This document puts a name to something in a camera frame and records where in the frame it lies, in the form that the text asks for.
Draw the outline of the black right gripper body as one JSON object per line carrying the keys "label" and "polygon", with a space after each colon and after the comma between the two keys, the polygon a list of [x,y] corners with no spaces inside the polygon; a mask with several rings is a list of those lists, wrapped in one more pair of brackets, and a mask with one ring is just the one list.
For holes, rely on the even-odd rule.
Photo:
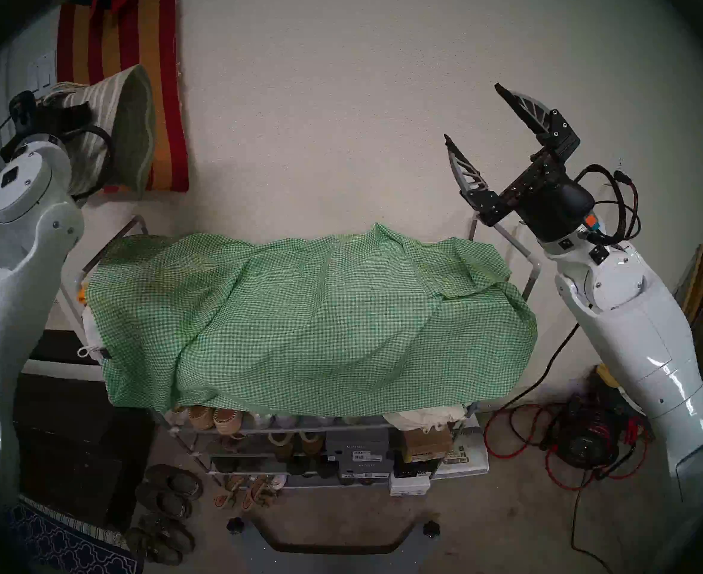
{"label": "black right gripper body", "polygon": [[566,173],[552,152],[540,150],[526,170],[498,196],[504,216],[515,212],[541,243],[574,232],[595,206],[594,197]]}

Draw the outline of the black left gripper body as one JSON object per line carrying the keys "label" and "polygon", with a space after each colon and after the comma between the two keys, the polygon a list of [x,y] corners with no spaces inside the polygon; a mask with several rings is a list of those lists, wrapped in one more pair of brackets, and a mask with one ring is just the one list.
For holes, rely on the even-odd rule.
{"label": "black left gripper body", "polygon": [[42,118],[32,91],[24,90],[16,94],[11,98],[8,109],[14,126],[9,144],[19,144],[31,135],[42,133]]}

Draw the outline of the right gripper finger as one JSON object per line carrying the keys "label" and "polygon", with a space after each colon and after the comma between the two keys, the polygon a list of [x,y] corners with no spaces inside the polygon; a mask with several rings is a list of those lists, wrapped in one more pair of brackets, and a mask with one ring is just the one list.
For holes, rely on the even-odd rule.
{"label": "right gripper finger", "polygon": [[498,224],[508,215],[508,206],[500,195],[491,190],[476,167],[462,154],[452,139],[445,134],[445,147],[453,178],[462,198],[488,227]]}
{"label": "right gripper finger", "polygon": [[499,83],[494,88],[544,149],[557,158],[569,158],[579,147],[580,138],[558,109],[550,109],[539,100],[508,90]]}

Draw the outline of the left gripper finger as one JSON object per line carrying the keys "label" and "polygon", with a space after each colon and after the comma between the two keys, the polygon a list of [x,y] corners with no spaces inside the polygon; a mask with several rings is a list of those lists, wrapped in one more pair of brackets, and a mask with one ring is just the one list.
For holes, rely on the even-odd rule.
{"label": "left gripper finger", "polygon": [[72,106],[44,105],[44,133],[63,139],[75,130],[89,126],[92,109],[89,103]]}

